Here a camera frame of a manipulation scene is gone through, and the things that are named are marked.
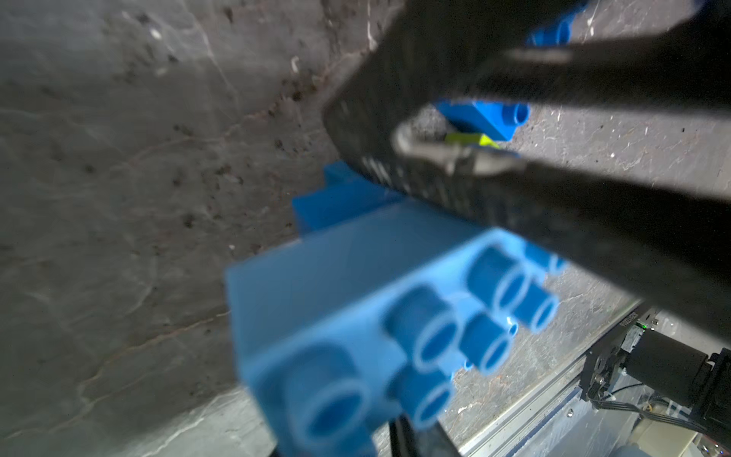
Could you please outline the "small blue lego brick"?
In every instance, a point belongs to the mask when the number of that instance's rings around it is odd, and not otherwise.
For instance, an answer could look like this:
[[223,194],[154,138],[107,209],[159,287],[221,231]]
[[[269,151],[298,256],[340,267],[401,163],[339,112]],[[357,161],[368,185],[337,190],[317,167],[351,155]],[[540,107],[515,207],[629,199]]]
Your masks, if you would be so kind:
[[435,108],[460,133],[481,133],[501,142],[511,141],[530,116],[527,104],[438,102]]

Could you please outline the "green lego brick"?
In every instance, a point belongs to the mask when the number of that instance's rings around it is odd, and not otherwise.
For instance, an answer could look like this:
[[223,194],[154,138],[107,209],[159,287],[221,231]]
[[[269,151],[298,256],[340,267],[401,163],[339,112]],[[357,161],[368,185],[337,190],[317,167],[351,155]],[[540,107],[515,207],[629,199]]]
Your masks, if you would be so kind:
[[483,133],[448,133],[445,142],[458,146],[475,146],[499,150],[500,146]]

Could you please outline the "light blue lego brick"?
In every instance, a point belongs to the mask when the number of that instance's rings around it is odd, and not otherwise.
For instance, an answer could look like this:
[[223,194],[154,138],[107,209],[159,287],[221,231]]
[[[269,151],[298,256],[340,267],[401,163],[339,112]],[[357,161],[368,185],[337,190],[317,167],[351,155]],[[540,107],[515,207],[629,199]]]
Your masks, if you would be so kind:
[[373,184],[344,162],[324,167],[325,186],[292,200],[297,232],[305,236],[402,201],[395,190]]

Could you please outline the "blue long lego brick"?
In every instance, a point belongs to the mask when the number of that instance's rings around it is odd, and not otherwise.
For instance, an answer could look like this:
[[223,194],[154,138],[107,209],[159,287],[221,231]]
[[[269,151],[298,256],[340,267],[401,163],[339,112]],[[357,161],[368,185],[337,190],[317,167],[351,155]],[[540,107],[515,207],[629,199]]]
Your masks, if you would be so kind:
[[527,38],[527,45],[534,47],[557,47],[567,44],[571,38],[571,27],[575,17],[586,10],[588,0],[582,0],[569,13],[562,15],[549,26],[535,30]]

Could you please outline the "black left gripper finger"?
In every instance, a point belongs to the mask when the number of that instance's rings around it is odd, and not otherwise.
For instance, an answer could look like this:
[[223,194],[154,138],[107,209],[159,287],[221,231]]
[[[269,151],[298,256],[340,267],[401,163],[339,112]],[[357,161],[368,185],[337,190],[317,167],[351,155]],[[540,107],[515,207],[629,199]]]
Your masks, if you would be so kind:
[[326,104],[341,158],[368,179],[498,226],[696,326],[730,336],[730,204],[504,152],[416,140],[442,98],[730,114],[730,5],[668,32],[530,47],[571,1],[410,1]]

